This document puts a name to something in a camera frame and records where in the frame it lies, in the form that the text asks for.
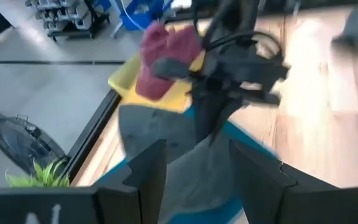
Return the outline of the black table edge frame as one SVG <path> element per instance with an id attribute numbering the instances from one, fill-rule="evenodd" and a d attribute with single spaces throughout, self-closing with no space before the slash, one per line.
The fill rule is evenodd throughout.
<path id="1" fill-rule="evenodd" d="M 68 153 L 68 163 L 63 170 L 63 175 L 69 176 L 71 184 L 116 110 L 120 100 L 119 94 L 115 90 L 110 90 L 71 147 Z"/>

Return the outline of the blue storage bin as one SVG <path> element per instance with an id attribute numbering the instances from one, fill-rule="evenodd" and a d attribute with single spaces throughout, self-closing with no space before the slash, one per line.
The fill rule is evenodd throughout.
<path id="1" fill-rule="evenodd" d="M 170 9 L 173 0 L 119 0 L 121 22 L 127 31 L 146 30 Z"/>

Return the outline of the grey and blue garment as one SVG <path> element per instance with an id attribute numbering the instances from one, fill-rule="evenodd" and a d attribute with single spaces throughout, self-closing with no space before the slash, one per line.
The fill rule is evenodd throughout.
<path id="1" fill-rule="evenodd" d="M 124 105 L 118 119 L 126 155 L 96 182 L 103 224 L 229 224 L 242 210 L 230 140 L 270 152 L 226 113 Z"/>

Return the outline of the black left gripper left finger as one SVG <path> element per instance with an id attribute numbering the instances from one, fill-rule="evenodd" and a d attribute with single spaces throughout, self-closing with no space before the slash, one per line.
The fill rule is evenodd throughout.
<path id="1" fill-rule="evenodd" d="M 167 174 L 166 141 L 124 159 L 93 185 L 96 224 L 157 224 Z"/>

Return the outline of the yellow flat tray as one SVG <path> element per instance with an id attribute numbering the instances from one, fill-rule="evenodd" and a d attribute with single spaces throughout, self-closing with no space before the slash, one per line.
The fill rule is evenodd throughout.
<path id="1" fill-rule="evenodd" d="M 175 30 L 179 30 L 186 26 L 171 26 L 169 28 L 165 26 L 165 28 L 168 30 L 172 28 L 174 28 Z M 190 65 L 190 70 L 199 70 L 203 65 L 203 59 L 204 51 L 201 50 L 200 54 Z M 146 105 L 171 111 L 183 111 L 186 106 L 186 102 L 188 101 L 186 92 L 188 92 L 191 88 L 190 83 L 186 81 L 173 80 L 174 84 L 161 99 L 159 99 L 158 101 L 148 100 L 135 92 L 135 86 L 139 77 L 140 66 L 141 60 L 139 49 L 139 51 L 133 57 L 131 57 L 127 62 L 125 62 L 124 65 L 122 65 L 108 79 L 108 84 L 122 97 L 123 103 Z"/>

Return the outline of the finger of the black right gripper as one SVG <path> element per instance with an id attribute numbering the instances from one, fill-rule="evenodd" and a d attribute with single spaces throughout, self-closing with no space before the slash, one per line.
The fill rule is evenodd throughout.
<path id="1" fill-rule="evenodd" d="M 151 73 L 153 76 L 163 79 L 195 78 L 189 64 L 168 57 L 157 59 L 151 66 Z"/>
<path id="2" fill-rule="evenodd" d="M 195 141 L 210 137 L 212 144 L 224 123 L 243 104 L 241 97 L 230 97 L 225 92 L 193 93 L 195 111 Z"/>

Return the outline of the faded red baseball cap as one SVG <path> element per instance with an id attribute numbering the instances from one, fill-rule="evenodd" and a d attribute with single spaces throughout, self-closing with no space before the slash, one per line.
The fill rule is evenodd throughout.
<path id="1" fill-rule="evenodd" d="M 168 57 L 191 65 L 200 52 L 200 42 L 193 25 L 168 30 L 161 22 L 151 23 L 140 43 L 141 66 L 135 92 L 148 100 L 158 101 L 174 81 L 156 77 L 151 71 L 152 64 L 161 57 Z"/>

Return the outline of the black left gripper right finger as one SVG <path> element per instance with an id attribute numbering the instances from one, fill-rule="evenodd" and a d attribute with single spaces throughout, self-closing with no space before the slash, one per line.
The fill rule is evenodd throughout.
<path id="1" fill-rule="evenodd" d="M 250 224 L 284 224 L 283 201 L 291 188 L 310 191 L 336 187 L 298 170 L 275 156 L 238 140 L 229 142 L 236 190 Z"/>

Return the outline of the black floor fan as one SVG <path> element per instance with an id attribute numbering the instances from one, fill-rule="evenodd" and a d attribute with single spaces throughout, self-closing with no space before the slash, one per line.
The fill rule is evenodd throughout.
<path id="1" fill-rule="evenodd" d="M 52 165 L 61 173 L 70 160 L 56 141 L 27 118 L 1 113 L 0 150 L 29 175 L 35 174 L 34 164 L 42 168 Z"/>

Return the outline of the dark green baseball cap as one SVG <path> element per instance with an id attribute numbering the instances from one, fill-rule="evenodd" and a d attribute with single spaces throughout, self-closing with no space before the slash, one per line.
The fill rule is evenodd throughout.
<path id="1" fill-rule="evenodd" d="M 196 143 L 193 119 L 140 105 L 119 108 L 127 160 L 158 139 L 166 141 L 167 178 L 158 224 L 227 224 L 241 206 L 236 199 L 229 137 Z"/>

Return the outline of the black cart with grey parts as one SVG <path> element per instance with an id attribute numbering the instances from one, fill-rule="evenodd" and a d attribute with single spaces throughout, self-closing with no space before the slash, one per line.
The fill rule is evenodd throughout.
<path id="1" fill-rule="evenodd" d="M 36 10 L 35 18 L 53 41 L 58 37 L 93 39 L 104 23 L 110 23 L 100 0 L 25 0 L 24 4 Z"/>

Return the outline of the green artificial plant white pot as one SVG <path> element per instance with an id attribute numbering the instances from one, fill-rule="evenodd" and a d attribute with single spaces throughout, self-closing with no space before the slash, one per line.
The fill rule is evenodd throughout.
<path id="1" fill-rule="evenodd" d="M 5 178 L 10 187 L 69 187 L 69 176 L 58 173 L 65 162 L 65 159 L 55 160 L 42 168 L 33 161 L 34 175 L 21 177 L 5 173 Z"/>

